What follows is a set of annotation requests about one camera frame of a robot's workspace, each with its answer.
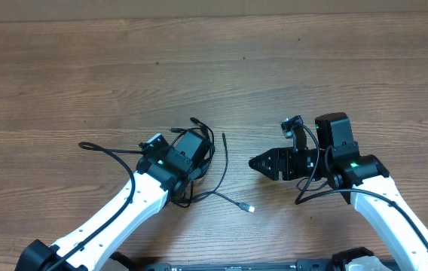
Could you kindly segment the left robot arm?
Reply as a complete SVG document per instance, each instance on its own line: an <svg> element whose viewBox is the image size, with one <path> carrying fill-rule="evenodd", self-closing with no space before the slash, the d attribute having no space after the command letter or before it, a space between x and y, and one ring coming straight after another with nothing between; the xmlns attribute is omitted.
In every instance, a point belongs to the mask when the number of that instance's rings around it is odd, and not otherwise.
<svg viewBox="0 0 428 271"><path fill-rule="evenodd" d="M205 175L215 146L206 127L177 129L169 143L160 134L140 143L141 158L117 195L95 215L52 245L36 239L21 253L16 268L99 270L120 245L167 203L181 201L187 186Z"/></svg>

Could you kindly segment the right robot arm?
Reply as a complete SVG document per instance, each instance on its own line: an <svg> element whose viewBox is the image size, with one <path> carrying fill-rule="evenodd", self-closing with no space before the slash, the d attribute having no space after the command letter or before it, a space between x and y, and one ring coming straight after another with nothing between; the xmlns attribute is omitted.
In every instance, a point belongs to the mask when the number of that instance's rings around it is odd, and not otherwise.
<svg viewBox="0 0 428 271"><path fill-rule="evenodd" d="M401 270L428 270L428 229L402 198L389 170L361 155L344 112L316 118L311 131L300 116L280 124L290 147L253 157L249 167L277 181L305 180L295 204L340 194L379 235Z"/></svg>

